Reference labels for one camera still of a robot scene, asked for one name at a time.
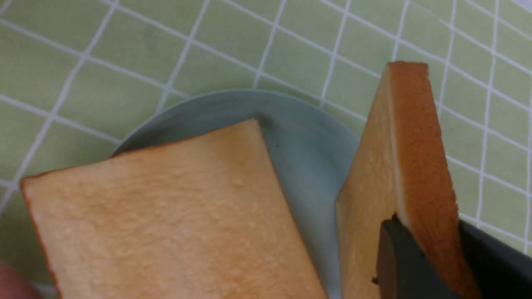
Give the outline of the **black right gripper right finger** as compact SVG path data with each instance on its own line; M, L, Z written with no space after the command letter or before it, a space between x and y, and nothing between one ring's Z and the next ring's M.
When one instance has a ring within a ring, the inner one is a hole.
M460 235L483 299L532 297L531 257L465 221L460 221Z

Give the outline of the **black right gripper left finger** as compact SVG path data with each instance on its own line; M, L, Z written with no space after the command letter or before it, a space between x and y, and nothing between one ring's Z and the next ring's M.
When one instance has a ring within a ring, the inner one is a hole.
M382 299L458 299L396 214L380 226L376 285Z

